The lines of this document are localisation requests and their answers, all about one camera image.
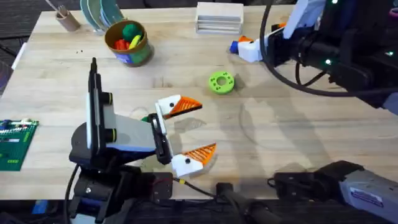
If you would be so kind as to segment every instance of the pen holder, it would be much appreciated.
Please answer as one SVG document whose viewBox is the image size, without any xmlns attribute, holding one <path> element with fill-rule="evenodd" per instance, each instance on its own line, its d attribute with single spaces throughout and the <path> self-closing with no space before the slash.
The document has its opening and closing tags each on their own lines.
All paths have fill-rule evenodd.
<svg viewBox="0 0 398 224">
<path fill-rule="evenodd" d="M 115 42 L 123 39 L 123 29 L 128 24 L 135 24 L 143 34 L 141 41 L 130 50 L 116 49 Z M 105 33 L 105 42 L 116 58 L 130 67 L 140 67 L 146 64 L 153 56 L 154 51 L 149 44 L 147 32 L 143 25 L 136 21 L 120 21 L 113 24 Z"/>
<path fill-rule="evenodd" d="M 68 11 L 67 16 L 63 18 L 59 13 L 55 14 L 55 18 L 61 23 L 61 25 L 69 32 L 73 32 L 80 28 L 80 23 L 75 17 Z"/>
</svg>

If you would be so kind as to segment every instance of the blue plate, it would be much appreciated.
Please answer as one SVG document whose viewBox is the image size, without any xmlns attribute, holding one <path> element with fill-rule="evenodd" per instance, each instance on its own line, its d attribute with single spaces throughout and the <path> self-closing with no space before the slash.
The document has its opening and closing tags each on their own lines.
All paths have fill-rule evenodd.
<svg viewBox="0 0 398 224">
<path fill-rule="evenodd" d="M 113 25 L 124 19 L 123 14 L 115 0 L 101 0 L 101 8 L 104 11 L 104 16 L 110 25 Z"/>
<path fill-rule="evenodd" d="M 100 30 L 101 28 L 97 25 L 94 19 L 91 17 L 90 11 L 88 10 L 88 2 L 87 0 L 80 0 L 80 9 L 86 17 L 86 20 L 89 24 L 91 24 L 94 29 Z"/>
<path fill-rule="evenodd" d="M 104 11 L 102 9 L 101 9 L 101 21 L 107 28 L 111 27 L 111 24 L 106 20 Z"/>
<path fill-rule="evenodd" d="M 101 30 L 106 30 L 105 25 L 101 21 L 101 1 L 100 0 L 88 0 L 88 10 L 91 18 L 95 21 Z"/>
</svg>

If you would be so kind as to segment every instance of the blue label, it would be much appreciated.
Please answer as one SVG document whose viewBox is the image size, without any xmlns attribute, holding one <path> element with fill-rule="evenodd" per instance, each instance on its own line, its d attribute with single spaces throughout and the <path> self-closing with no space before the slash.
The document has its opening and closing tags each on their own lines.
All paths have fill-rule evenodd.
<svg viewBox="0 0 398 224">
<path fill-rule="evenodd" d="M 133 63 L 130 56 L 129 55 L 123 55 L 123 54 L 116 54 L 115 56 L 117 59 L 119 59 L 119 61 L 123 62 L 123 63 Z"/>
<path fill-rule="evenodd" d="M 35 203 L 35 207 L 33 207 L 32 214 L 44 214 L 47 209 L 47 204 L 49 201 L 47 200 L 37 200 Z"/>
</svg>

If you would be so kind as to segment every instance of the white robot part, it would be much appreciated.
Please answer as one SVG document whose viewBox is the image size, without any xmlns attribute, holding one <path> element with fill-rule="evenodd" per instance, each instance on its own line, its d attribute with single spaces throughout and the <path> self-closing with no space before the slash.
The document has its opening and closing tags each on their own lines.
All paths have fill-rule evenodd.
<svg viewBox="0 0 398 224">
<path fill-rule="evenodd" d="M 181 95 L 173 95 L 157 101 L 160 107 L 162 116 L 169 114 L 175 105 L 181 100 Z"/>
<path fill-rule="evenodd" d="M 264 38 L 264 45 L 267 47 L 268 46 L 268 37 L 272 34 L 274 34 L 275 32 L 280 31 L 283 28 L 277 29 L 269 34 L 267 34 Z M 262 60 L 262 55 L 260 52 L 260 39 L 257 39 L 256 41 L 254 41 L 253 43 L 250 42 L 240 42 L 238 43 L 238 52 L 239 52 L 239 56 L 249 62 L 249 63 L 253 63 L 253 62 L 258 62 Z"/>
<path fill-rule="evenodd" d="M 162 108 L 160 107 L 160 105 L 158 103 L 155 103 L 155 108 L 156 108 L 156 113 L 157 113 L 157 118 L 159 120 L 159 125 L 160 129 L 162 130 L 162 134 L 165 136 L 167 134 L 167 130 L 166 130 L 166 125 L 164 124 L 164 119 L 163 119 L 163 111 Z"/>
<path fill-rule="evenodd" d="M 317 22 L 325 7 L 326 0 L 298 0 L 284 29 L 284 38 L 292 37 L 299 27 L 311 27 Z"/>
<path fill-rule="evenodd" d="M 203 164 L 182 154 L 173 156 L 172 167 L 177 177 L 188 175 L 203 169 Z"/>
</svg>

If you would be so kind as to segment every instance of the pink object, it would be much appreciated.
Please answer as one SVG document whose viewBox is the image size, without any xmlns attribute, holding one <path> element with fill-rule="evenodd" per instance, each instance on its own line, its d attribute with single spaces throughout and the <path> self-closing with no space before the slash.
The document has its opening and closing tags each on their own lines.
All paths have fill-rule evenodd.
<svg viewBox="0 0 398 224">
<path fill-rule="evenodd" d="M 390 16 L 398 18 L 398 7 L 390 10 Z"/>
</svg>

